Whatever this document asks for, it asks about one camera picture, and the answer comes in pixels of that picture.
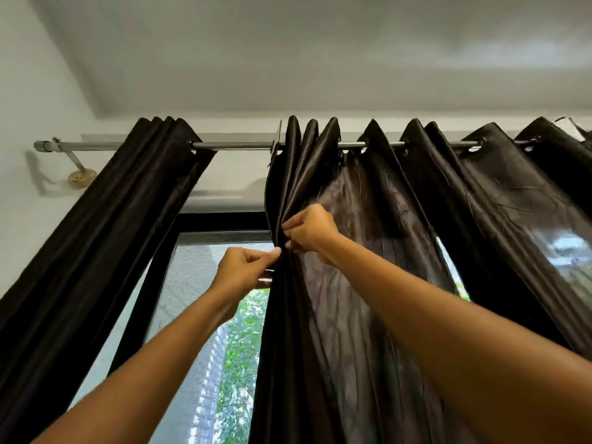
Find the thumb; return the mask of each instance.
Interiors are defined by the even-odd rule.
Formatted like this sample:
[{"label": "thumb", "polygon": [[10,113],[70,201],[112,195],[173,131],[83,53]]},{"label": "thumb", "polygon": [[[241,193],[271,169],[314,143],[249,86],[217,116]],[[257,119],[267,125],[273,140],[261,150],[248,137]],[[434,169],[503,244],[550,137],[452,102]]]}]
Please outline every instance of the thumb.
[{"label": "thumb", "polygon": [[261,274],[275,263],[281,252],[282,250],[279,247],[274,247],[273,250],[264,253],[259,259],[253,261],[251,265],[257,270],[257,274]]}]

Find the curtain rod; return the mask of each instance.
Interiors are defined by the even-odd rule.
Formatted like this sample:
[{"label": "curtain rod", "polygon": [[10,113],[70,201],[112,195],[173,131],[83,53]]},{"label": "curtain rod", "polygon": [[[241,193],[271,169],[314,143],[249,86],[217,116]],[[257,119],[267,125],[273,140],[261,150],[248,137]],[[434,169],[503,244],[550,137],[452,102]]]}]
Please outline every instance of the curtain rod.
[{"label": "curtain rod", "polygon": [[[455,149],[470,149],[481,147],[485,144],[485,140],[467,140],[467,141],[451,141],[450,146]],[[535,140],[514,140],[514,143],[519,146],[527,146],[536,143]],[[256,150],[271,150],[273,143],[271,142],[188,142],[188,144],[196,150],[206,149],[214,151],[256,151]],[[404,141],[391,141],[389,145],[393,148],[403,147],[407,143]],[[68,142],[68,141],[35,141],[34,147],[37,151],[42,153],[68,153],[72,151],[115,151],[122,145],[121,142]],[[277,143],[279,147],[283,147],[284,143]],[[342,141],[339,142],[339,149],[359,149],[366,148],[368,144],[363,141]]]}]

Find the forearm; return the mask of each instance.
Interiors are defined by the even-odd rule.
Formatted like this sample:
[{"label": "forearm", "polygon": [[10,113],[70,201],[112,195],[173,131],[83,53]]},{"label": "forearm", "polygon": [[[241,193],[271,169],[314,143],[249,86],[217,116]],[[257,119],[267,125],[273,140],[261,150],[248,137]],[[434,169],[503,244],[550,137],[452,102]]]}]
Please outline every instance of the forearm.
[{"label": "forearm", "polygon": [[488,440],[592,439],[588,361],[343,236],[321,246],[445,400]]},{"label": "forearm", "polygon": [[148,442],[199,350],[227,314],[209,290],[35,444]]}]

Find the person's left arm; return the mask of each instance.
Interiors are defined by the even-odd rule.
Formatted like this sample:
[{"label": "person's left arm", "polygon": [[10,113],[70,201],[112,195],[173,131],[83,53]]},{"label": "person's left arm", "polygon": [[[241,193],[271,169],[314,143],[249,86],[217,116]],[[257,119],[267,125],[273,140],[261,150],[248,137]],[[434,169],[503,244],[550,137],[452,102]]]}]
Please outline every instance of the person's left arm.
[{"label": "person's left arm", "polygon": [[250,290],[267,286],[259,279],[279,252],[229,248],[208,291],[34,444],[147,443],[205,342]]}]

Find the skin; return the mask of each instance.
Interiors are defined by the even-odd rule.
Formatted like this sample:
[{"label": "skin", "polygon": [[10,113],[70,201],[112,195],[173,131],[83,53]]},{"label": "skin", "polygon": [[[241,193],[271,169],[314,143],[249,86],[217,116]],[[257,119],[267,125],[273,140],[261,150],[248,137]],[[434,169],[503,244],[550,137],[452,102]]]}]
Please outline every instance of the skin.
[{"label": "skin", "polygon": [[[348,278],[486,442],[592,442],[590,362],[354,243],[318,204],[282,227],[286,248]],[[278,257],[229,249],[210,289],[35,443],[148,442],[201,347]]]}]

